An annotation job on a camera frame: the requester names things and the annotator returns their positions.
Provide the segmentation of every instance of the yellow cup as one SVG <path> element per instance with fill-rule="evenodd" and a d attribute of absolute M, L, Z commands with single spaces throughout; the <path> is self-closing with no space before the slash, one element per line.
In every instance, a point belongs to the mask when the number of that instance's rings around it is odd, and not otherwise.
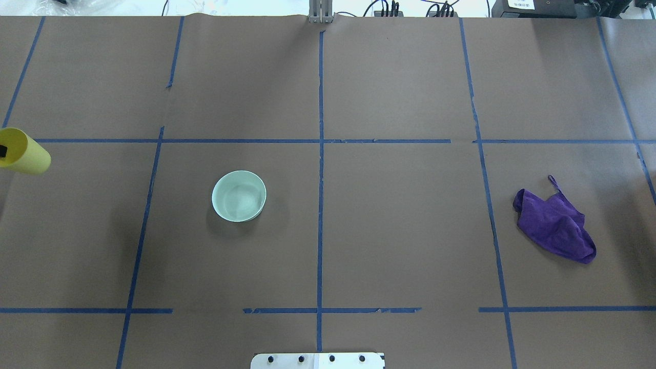
<path fill-rule="evenodd" d="M 7 147 L 5 157 L 0 157 L 0 168 L 41 174 L 50 167 L 50 154 L 18 128 L 0 129 L 0 145 Z"/>

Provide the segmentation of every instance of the white bracket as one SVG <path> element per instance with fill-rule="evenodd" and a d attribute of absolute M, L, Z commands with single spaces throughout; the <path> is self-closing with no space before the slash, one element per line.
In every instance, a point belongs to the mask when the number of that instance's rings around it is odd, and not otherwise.
<path fill-rule="evenodd" d="M 258 354 L 251 369 L 385 369 L 383 353 Z"/>
<path fill-rule="evenodd" d="M 333 0 L 310 0 L 310 23 L 333 23 Z"/>

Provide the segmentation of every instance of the blue line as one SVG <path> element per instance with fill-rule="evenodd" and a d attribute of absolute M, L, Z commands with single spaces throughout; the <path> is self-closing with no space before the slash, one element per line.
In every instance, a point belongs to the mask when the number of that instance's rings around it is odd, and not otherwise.
<path fill-rule="evenodd" d="M 157 139 L 34 139 L 48 143 L 156 143 Z"/>
<path fill-rule="evenodd" d="M 125 314 L 126 309 L 73 307 L 0 307 L 0 314 Z M 173 314 L 173 309 L 133 309 L 132 314 Z"/>
<path fill-rule="evenodd" d="M 20 86 L 23 84 L 23 79 L 25 78 L 25 73 L 28 71 L 28 66 L 32 60 L 32 55 L 34 54 L 34 48 L 39 42 L 39 36 L 41 35 L 41 30 L 43 29 L 43 23 L 45 22 L 45 17 L 41 17 L 39 22 L 39 27 L 37 28 L 37 33 L 34 35 L 34 40 L 32 41 L 32 46 L 30 47 L 30 52 L 28 53 L 28 58 L 25 60 L 23 65 L 23 70 L 20 72 L 20 77 L 18 78 L 18 83 L 16 84 L 16 89 L 14 90 L 14 96 L 11 97 L 11 102 L 9 102 L 9 108 L 7 109 L 7 114 L 5 115 L 5 121 L 2 123 L 2 128 L 5 128 L 9 124 L 9 117 L 11 117 L 11 112 L 14 110 L 14 104 L 16 103 L 16 98 L 18 98 L 18 92 L 20 91 Z"/>
<path fill-rule="evenodd" d="M 604 49 L 604 56 L 606 57 L 606 62 L 608 63 L 608 69 L 610 69 L 611 77 L 613 78 L 613 84 L 615 84 L 615 89 L 617 90 L 617 96 L 619 97 L 620 103 L 622 104 L 622 110 L 624 111 L 626 122 L 628 123 L 628 129 L 631 132 L 631 138 L 636 144 L 636 151 L 638 152 L 638 156 L 640 157 L 640 165 L 642 166 L 642 171 L 645 174 L 645 179 L 647 180 L 647 184 L 649 185 L 649 191 L 651 192 L 651 199 L 654 202 L 654 205 L 656 205 L 656 190 L 654 190 L 654 185 L 651 182 L 651 176 L 649 175 L 649 170 L 647 169 L 647 164 L 645 163 L 645 157 L 644 155 L 642 155 L 642 149 L 640 148 L 640 144 L 638 144 L 637 142 L 638 137 L 636 136 L 636 130 L 633 128 L 633 121 L 631 121 L 631 117 L 628 114 L 628 109 L 626 108 L 626 101 L 624 100 L 624 95 L 622 94 L 622 90 L 619 87 L 617 76 L 615 75 L 613 62 L 611 61 L 610 54 L 608 53 L 608 48 L 606 47 L 606 38 L 604 36 L 604 29 L 602 27 L 602 21 L 600 17 L 597 17 L 597 28 L 599 28 L 599 37 L 602 40 L 602 48 Z"/>
<path fill-rule="evenodd" d="M 169 84 L 166 85 L 166 88 L 171 88 L 173 86 L 173 77 L 175 76 L 175 66 L 178 64 L 178 51 L 180 50 L 180 39 L 182 38 L 182 27 L 184 25 L 184 17 L 180 17 L 180 25 L 178 26 L 178 39 L 175 41 L 175 52 L 173 53 L 173 63 L 171 63 L 171 77 L 169 78 Z"/>
<path fill-rule="evenodd" d="M 346 140 L 325 140 L 327 144 L 450 144 L 451 140 L 423 140 L 423 139 L 408 139 L 408 140 L 388 140 L 388 139 L 346 139 Z"/>
<path fill-rule="evenodd" d="M 634 140 L 482 140 L 484 144 L 634 144 Z"/>
<path fill-rule="evenodd" d="M 317 309 L 314 307 L 282 307 L 282 308 L 267 308 L 258 307 L 256 309 L 243 309 L 244 314 L 316 314 Z"/>
<path fill-rule="evenodd" d="M 244 314 L 316 314 L 318 309 L 313 307 L 283 307 L 283 308 L 255 308 L 242 309 Z M 322 314 L 414 314 L 420 311 L 420 307 L 324 307 Z"/>
<path fill-rule="evenodd" d="M 481 129 L 478 123 L 478 113 L 476 112 L 476 105 L 474 104 L 474 83 L 472 81 L 472 72 L 469 65 L 469 54 L 467 52 L 467 41 L 464 36 L 464 24 L 462 18 L 458 18 L 460 22 L 460 34 L 462 38 L 462 52 L 464 54 L 464 65 L 467 71 L 467 82 L 469 84 L 469 96 L 472 103 L 472 115 L 474 116 L 474 123 L 476 127 L 476 141 L 478 143 L 478 155 L 481 161 L 481 171 L 483 173 L 483 185 L 485 186 L 485 199 L 487 200 L 487 212 L 490 218 L 490 225 L 492 227 L 492 238 L 494 241 L 495 253 L 497 254 L 497 274 L 499 276 L 499 288 L 501 289 L 501 301 L 504 307 L 508 307 L 508 299 L 506 298 L 506 285 L 503 278 L 503 267 L 501 265 L 501 252 L 499 251 L 499 239 L 497 237 L 497 226 L 494 220 L 494 209 L 492 208 L 492 197 L 490 195 L 489 182 L 487 180 L 487 168 L 485 166 L 485 154 L 483 153 L 483 142 L 481 138 Z M 510 351 L 510 363 L 513 369 L 517 369 L 517 359 L 515 357 L 515 344 L 512 339 L 512 328 L 510 326 L 510 314 L 504 313 L 506 320 L 506 334 L 508 336 L 508 349 Z"/>
<path fill-rule="evenodd" d="M 163 137 L 164 137 L 164 127 L 159 129 L 157 149 L 155 149 L 155 160 L 153 161 L 153 171 L 150 174 L 150 184 L 148 185 L 148 197 L 146 198 L 146 209 L 144 210 L 144 220 L 141 223 L 141 235 L 139 236 L 139 245 L 136 249 L 136 259 L 134 260 L 132 282 L 130 283 L 130 294 L 127 299 L 125 321 L 123 322 L 123 333 L 121 334 L 121 345 L 119 346 L 119 354 L 116 360 L 116 369 L 121 369 L 121 365 L 123 364 L 123 353 L 125 352 L 125 342 L 127 340 L 127 331 L 130 326 L 130 315 L 132 313 L 132 304 L 134 301 L 134 290 L 136 289 L 136 277 L 139 275 L 139 264 L 141 263 L 141 253 L 142 250 L 144 249 L 146 226 L 148 225 L 148 215 L 150 214 L 150 202 L 153 198 L 153 187 L 155 185 L 155 176 L 157 175 L 157 164 L 159 162 L 159 151 L 161 150 L 162 147 Z"/>
<path fill-rule="evenodd" d="M 219 143 L 219 144 L 318 144 L 312 139 L 164 139 L 164 143 Z"/>
<path fill-rule="evenodd" d="M 529 306 L 478 308 L 479 313 L 557 313 L 571 311 L 656 311 L 656 306 Z"/>
<path fill-rule="evenodd" d="M 319 32 L 319 221 L 317 240 L 317 352 L 323 350 L 323 33 Z"/>

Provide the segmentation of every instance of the purple cloth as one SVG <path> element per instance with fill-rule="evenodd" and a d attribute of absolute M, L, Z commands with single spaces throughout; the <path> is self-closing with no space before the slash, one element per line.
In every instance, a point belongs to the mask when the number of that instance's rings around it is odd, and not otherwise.
<path fill-rule="evenodd" d="M 585 231 L 585 215 L 565 197 L 556 179 L 549 181 L 558 193 L 546 201 L 526 189 L 517 192 L 512 206 L 520 214 L 519 228 L 546 251 L 587 264 L 597 255 L 597 247 Z"/>

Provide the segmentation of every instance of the white sticker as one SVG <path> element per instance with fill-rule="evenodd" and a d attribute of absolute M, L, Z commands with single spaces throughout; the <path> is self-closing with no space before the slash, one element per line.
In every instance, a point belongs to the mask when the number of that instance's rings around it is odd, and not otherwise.
<path fill-rule="evenodd" d="M 508 0 L 508 6 L 516 9 L 531 9 L 535 10 L 533 0 Z"/>

